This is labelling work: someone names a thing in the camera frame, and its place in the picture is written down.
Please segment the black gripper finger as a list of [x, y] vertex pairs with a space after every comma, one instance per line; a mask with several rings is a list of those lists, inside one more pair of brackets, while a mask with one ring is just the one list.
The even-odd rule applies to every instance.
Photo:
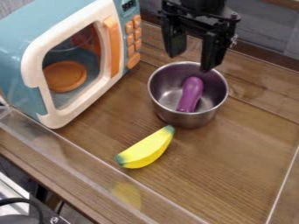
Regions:
[[221, 64], [229, 41], [220, 33], [208, 31], [203, 37], [200, 70], [208, 72]]
[[187, 34], [175, 17], [161, 17], [164, 50], [171, 58], [179, 56], [187, 48]]

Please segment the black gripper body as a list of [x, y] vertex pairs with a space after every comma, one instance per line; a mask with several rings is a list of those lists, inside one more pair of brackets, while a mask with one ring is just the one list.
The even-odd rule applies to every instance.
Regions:
[[228, 39], [228, 48], [237, 38], [236, 26], [240, 15], [227, 6], [227, 0], [161, 0], [161, 17], [173, 17], [181, 28], [199, 35], [216, 32]]

